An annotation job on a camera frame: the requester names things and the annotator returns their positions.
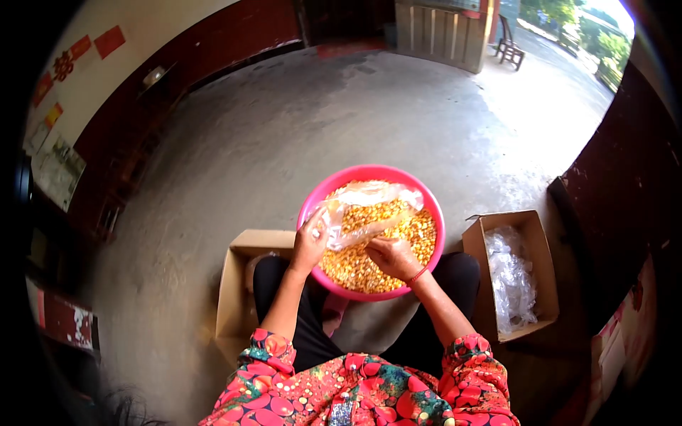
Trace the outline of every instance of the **floral blouse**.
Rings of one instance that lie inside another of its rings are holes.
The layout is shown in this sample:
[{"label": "floral blouse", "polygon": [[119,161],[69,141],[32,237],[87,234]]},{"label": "floral blouse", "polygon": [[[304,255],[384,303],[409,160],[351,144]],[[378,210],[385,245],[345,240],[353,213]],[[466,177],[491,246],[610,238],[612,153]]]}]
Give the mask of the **floral blouse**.
[{"label": "floral blouse", "polygon": [[478,334],[446,349],[440,380],[354,353],[295,373],[295,356],[289,340],[256,329],[240,368],[199,425],[519,426],[509,410],[507,370]]}]

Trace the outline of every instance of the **hair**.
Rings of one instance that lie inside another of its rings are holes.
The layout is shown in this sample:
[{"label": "hair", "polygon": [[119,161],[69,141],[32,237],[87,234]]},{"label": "hair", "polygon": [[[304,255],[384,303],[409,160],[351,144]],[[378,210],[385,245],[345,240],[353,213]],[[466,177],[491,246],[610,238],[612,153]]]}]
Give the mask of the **hair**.
[{"label": "hair", "polygon": [[158,420],[147,413],[145,400],[135,396],[131,386],[121,387],[106,394],[101,401],[93,401],[99,424],[105,426],[162,426],[168,421]]}]

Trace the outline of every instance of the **concrete floor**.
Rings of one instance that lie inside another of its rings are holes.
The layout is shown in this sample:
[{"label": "concrete floor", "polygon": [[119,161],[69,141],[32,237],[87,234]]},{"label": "concrete floor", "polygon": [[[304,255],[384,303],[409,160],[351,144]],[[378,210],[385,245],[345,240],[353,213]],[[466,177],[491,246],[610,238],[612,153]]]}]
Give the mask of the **concrete floor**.
[{"label": "concrete floor", "polygon": [[[307,49],[192,93],[169,120],[143,188],[117,224],[118,239],[102,250],[89,279],[110,384],[133,384],[149,412],[179,425],[209,414],[229,373],[211,338],[230,241],[246,228],[295,229],[320,180],[382,163],[433,191],[445,214],[446,248],[460,247],[472,214],[540,211],[561,317],[527,339],[531,349],[496,355],[509,370],[515,413],[542,421],[589,365],[579,280],[546,187],[604,113],[579,108],[577,120],[567,119],[556,111],[560,103],[539,95],[545,104],[528,102],[530,95],[520,103],[525,111],[508,111],[522,97],[505,82],[527,81],[524,72],[543,66],[527,58],[513,73],[491,59],[474,76],[388,52],[320,60]],[[553,84],[563,85],[557,78]],[[559,90],[567,108],[580,105],[579,92]],[[545,121],[538,124],[538,115]],[[351,306],[335,339],[367,351],[390,344],[415,308],[410,298],[397,303]],[[389,331],[377,325],[391,323]]]}]

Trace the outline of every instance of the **dried corn kernel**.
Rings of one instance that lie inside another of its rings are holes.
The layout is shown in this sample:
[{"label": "dried corn kernel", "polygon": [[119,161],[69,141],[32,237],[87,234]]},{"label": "dried corn kernel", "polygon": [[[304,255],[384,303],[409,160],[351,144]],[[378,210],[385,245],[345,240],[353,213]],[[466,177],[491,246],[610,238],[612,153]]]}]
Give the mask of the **dried corn kernel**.
[{"label": "dried corn kernel", "polygon": [[[352,232],[397,214],[412,207],[404,201],[393,200],[373,206],[351,206],[343,217],[343,232]],[[412,252],[419,262],[426,266],[436,247],[436,222],[427,209],[422,209],[416,215],[402,220],[397,226],[388,228],[383,233],[389,238],[407,240]],[[320,268],[339,286],[365,293],[382,293],[402,287],[404,283],[392,278],[379,267],[365,253],[366,243],[348,246],[338,252],[326,249],[320,261]]]}]

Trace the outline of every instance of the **red patterned sleeve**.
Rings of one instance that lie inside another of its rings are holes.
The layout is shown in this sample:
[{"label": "red patterned sleeve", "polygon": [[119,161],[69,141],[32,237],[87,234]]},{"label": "red patterned sleeve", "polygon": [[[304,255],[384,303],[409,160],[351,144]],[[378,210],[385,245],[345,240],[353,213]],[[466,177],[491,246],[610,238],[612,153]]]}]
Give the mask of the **red patterned sleeve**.
[{"label": "red patterned sleeve", "polygon": [[295,357],[296,349],[291,341],[268,330],[256,329],[251,335],[251,346],[239,355],[239,365],[260,361],[282,373],[293,374]]},{"label": "red patterned sleeve", "polygon": [[520,425],[509,409],[507,370],[492,357],[490,344],[480,334],[460,337],[445,350],[438,393],[456,420],[479,426]]},{"label": "red patterned sleeve", "polygon": [[241,417],[244,408],[269,401],[267,392],[272,386],[285,382],[294,373],[295,356],[296,350],[289,340],[256,329],[251,335],[251,346],[239,355],[239,368],[228,380],[227,389],[218,397],[211,415],[199,422],[199,426],[212,425],[218,420],[230,424]]}]

